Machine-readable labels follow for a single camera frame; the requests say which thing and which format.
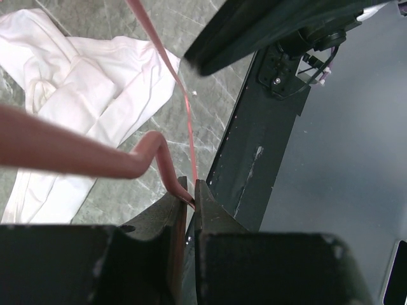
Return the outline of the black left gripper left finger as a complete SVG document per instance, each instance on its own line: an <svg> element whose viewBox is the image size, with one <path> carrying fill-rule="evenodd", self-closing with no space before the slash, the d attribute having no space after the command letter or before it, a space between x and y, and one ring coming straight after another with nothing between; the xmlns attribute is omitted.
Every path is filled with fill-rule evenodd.
<svg viewBox="0 0 407 305"><path fill-rule="evenodd" d="M179 304L186 205L165 194L121 226L1 226L2 304Z"/></svg>

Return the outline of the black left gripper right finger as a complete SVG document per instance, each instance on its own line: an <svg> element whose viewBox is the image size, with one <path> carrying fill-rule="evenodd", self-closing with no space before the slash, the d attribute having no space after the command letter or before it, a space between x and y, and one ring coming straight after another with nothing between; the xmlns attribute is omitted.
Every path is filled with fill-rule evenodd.
<svg viewBox="0 0 407 305"><path fill-rule="evenodd" d="M199 304L371 304L348 245L325 233L251 233L195 185Z"/></svg>

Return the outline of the pink hanger of white top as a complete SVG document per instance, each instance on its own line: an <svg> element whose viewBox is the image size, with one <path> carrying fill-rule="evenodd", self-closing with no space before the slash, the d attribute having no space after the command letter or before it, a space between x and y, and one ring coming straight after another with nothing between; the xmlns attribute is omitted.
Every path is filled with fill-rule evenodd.
<svg viewBox="0 0 407 305"><path fill-rule="evenodd" d="M167 141L149 131L131 152L49 124L8 105L1 106L1 165L90 177L136 179L155 160L168 193L191 208L192 195L180 185Z"/></svg>

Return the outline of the white tank top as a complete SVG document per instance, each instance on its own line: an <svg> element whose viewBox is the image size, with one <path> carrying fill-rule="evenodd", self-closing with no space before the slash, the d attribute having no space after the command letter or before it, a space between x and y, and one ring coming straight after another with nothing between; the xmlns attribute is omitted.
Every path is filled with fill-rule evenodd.
<svg viewBox="0 0 407 305"><path fill-rule="evenodd" d="M152 42L65 37L41 9L1 16L1 67L25 110L117 148L171 98ZM18 170L2 223L70 223L95 179Z"/></svg>

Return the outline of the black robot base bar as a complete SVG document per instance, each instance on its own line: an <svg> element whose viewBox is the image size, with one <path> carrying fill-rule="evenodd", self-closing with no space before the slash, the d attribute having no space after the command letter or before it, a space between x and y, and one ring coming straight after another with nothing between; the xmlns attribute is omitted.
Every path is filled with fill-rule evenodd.
<svg viewBox="0 0 407 305"><path fill-rule="evenodd" d="M238 304L259 289L265 214L309 87L272 44L253 57L187 231L184 304Z"/></svg>

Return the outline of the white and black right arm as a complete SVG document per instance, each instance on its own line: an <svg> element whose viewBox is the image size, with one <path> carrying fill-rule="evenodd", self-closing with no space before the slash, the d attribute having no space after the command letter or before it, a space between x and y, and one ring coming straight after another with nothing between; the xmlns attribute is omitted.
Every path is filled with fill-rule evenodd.
<svg viewBox="0 0 407 305"><path fill-rule="evenodd" d="M379 1L225 1L184 54L210 76L303 27L344 17Z"/></svg>

